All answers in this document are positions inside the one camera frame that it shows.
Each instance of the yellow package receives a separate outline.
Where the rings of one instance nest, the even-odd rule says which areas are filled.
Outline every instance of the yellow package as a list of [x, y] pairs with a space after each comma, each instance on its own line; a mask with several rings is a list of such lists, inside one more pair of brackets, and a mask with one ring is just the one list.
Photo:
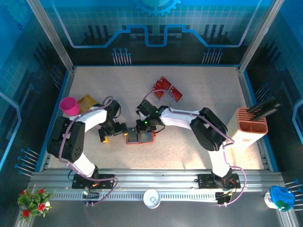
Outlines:
[[88, 111], [93, 105], [98, 104], [98, 102], [90, 97], [90, 95], [85, 95], [82, 99], [78, 100], [80, 106], [79, 114]]

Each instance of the beige table surface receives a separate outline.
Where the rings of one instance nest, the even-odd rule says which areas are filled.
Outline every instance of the beige table surface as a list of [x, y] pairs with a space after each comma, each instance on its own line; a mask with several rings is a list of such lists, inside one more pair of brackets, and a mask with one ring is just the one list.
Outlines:
[[[134, 127], [139, 119], [136, 107], [161, 76], [183, 94], [181, 101], [172, 106], [175, 109], [192, 111], [208, 107], [227, 124], [238, 107], [246, 106], [235, 67], [78, 67], [69, 96], [79, 100], [89, 94], [102, 103], [106, 96], [112, 95], [122, 109], [118, 121]], [[148, 100], [157, 107], [171, 102], [168, 94], [161, 100], [151, 94]], [[85, 134], [84, 152], [99, 168], [212, 167], [208, 152], [188, 129], [168, 126], [157, 134], [153, 143], [140, 145], [126, 145], [124, 135], [109, 137], [108, 143], [101, 143], [98, 129], [94, 127]], [[256, 143], [243, 152], [227, 150], [227, 159], [233, 166], [263, 169]], [[48, 168], [61, 167], [66, 166], [52, 156]]]

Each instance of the pink cup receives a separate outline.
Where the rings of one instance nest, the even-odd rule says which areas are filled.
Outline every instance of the pink cup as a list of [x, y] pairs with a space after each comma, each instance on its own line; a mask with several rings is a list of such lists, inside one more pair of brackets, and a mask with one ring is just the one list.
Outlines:
[[66, 97], [60, 102], [60, 109], [69, 116], [76, 116], [80, 112], [80, 106], [74, 97]]

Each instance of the pen holder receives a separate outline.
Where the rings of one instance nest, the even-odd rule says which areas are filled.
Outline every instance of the pen holder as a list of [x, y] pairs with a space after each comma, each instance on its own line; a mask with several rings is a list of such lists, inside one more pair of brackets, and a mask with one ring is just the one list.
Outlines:
[[251, 144], [256, 142], [268, 133], [266, 118], [261, 118], [256, 122], [251, 122], [254, 117], [247, 112], [248, 108], [238, 108], [227, 124], [227, 136], [235, 143], [229, 147], [235, 150], [246, 150]]

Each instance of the green plant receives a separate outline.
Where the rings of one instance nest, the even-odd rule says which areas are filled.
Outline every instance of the green plant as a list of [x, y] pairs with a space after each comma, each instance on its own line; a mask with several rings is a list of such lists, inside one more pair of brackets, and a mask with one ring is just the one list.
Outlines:
[[29, 222], [29, 215], [43, 215], [48, 212], [51, 206], [49, 206], [49, 198], [54, 192], [46, 193], [45, 189], [36, 189], [34, 193], [31, 193], [28, 188], [23, 190], [18, 197], [18, 205], [22, 214], [20, 220], [25, 219]]

